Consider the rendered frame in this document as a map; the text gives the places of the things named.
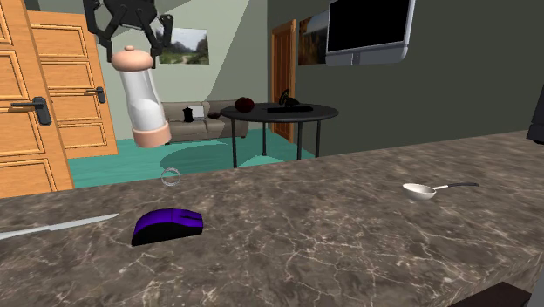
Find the round black table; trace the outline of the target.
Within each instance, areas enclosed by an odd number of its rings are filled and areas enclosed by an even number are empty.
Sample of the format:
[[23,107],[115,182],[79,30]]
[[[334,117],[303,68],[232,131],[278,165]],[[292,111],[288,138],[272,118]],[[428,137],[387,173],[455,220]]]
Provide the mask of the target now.
[[221,109],[221,116],[230,119],[232,130],[233,166],[238,167],[237,147],[235,140],[235,122],[259,122],[262,123],[262,154],[267,154],[266,130],[267,124],[292,124],[297,123],[296,158],[302,158],[303,124],[316,122],[316,149],[315,156],[320,155],[321,122],[332,119],[339,114],[336,108],[315,104],[302,104],[289,96],[289,89],[283,91],[278,103],[260,103],[252,108],[248,104],[240,106],[228,106]]

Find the beige sofa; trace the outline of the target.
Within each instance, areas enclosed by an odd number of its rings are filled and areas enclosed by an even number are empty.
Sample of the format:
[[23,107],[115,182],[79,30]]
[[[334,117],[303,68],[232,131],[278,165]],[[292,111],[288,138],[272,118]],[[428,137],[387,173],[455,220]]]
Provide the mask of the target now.
[[[171,131],[172,142],[211,140],[232,136],[231,119],[221,110],[233,106],[235,100],[163,102],[164,113]],[[183,110],[193,109],[193,122],[185,122]]]

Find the landscape wall picture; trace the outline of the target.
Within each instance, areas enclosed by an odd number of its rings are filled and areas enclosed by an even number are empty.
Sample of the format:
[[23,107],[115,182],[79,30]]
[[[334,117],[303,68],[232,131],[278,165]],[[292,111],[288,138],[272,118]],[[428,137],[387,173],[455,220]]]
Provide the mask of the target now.
[[207,30],[173,28],[171,44],[160,55],[161,64],[208,65]]

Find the narrow orange wooden door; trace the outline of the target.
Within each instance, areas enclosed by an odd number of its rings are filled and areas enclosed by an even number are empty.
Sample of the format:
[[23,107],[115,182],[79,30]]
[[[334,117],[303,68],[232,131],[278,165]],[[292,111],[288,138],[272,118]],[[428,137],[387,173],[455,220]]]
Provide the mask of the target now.
[[292,19],[271,31],[270,41],[270,98],[277,103],[281,94],[289,89],[295,93],[297,21]]

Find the large wooden panel door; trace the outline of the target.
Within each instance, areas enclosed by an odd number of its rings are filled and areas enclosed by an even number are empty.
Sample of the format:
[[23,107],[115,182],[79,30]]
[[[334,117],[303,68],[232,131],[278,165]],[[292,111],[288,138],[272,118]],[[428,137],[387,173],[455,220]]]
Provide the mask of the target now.
[[0,0],[0,198],[73,188],[24,0]]

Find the purple black computer mouse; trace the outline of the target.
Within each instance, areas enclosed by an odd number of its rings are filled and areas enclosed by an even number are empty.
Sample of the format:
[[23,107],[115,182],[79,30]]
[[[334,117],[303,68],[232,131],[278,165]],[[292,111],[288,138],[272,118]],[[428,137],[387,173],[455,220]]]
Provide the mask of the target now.
[[203,232],[200,213],[179,208],[161,208],[142,215],[136,222],[131,244],[133,247],[164,242]]

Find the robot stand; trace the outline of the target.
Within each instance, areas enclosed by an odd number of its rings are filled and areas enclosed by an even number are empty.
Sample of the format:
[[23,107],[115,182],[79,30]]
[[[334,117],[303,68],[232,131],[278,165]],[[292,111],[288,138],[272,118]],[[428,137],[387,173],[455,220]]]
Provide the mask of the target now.
[[534,110],[531,125],[527,131],[527,139],[536,144],[544,145],[544,85]]

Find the silver knife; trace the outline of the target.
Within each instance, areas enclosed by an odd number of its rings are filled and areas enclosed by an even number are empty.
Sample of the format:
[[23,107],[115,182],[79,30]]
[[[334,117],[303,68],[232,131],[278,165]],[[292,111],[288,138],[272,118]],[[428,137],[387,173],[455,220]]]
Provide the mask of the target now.
[[101,216],[95,216],[95,217],[92,217],[92,218],[85,218],[85,219],[75,220],[75,221],[70,221],[70,222],[62,222],[62,223],[58,223],[58,224],[47,225],[47,226],[42,226],[42,227],[37,227],[37,228],[2,232],[2,233],[0,233],[0,240],[4,240],[4,239],[8,239],[8,238],[15,237],[15,236],[20,236],[20,235],[28,235],[28,234],[42,232],[42,231],[56,231],[56,230],[60,230],[60,229],[68,229],[68,228],[79,227],[79,226],[83,226],[83,225],[87,225],[87,224],[91,224],[91,223],[95,223],[95,222],[106,221],[106,220],[112,219],[112,218],[114,218],[116,216],[118,216],[118,214],[101,215]]

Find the dark autumn wall picture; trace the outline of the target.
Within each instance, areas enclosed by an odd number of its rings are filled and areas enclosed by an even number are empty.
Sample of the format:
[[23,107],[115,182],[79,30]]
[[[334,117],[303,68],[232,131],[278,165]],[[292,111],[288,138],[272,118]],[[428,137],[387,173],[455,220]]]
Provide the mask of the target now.
[[328,21],[329,13],[324,11],[299,22],[299,65],[325,63]]

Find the grey wall television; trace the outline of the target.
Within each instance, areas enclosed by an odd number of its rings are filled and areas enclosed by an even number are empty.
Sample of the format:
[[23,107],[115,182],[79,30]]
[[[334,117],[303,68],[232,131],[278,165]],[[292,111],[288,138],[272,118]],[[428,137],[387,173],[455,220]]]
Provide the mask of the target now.
[[416,0],[331,0],[328,66],[401,62],[407,52]]

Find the clear pink-capped salt grinder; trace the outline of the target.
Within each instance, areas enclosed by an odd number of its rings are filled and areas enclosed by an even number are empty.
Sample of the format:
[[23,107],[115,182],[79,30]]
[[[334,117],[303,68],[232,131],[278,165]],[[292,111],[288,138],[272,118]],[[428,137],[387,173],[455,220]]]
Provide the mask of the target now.
[[139,147],[160,147],[172,136],[153,81],[151,55],[128,45],[112,55],[126,94],[133,139]]

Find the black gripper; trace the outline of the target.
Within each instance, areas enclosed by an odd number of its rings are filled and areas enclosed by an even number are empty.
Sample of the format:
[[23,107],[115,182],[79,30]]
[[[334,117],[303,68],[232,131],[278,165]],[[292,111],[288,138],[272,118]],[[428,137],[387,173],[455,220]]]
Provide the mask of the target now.
[[162,39],[157,39],[152,31],[150,23],[157,17],[157,10],[154,0],[104,0],[104,5],[111,13],[112,19],[104,30],[101,30],[96,21],[95,11],[101,5],[99,0],[83,0],[87,29],[95,34],[99,43],[106,48],[107,61],[112,61],[112,35],[120,25],[133,28],[142,28],[147,40],[151,45],[150,55],[153,59],[154,69],[156,57],[159,56],[164,47],[171,44],[173,30],[173,16],[163,14],[159,21],[163,26]]

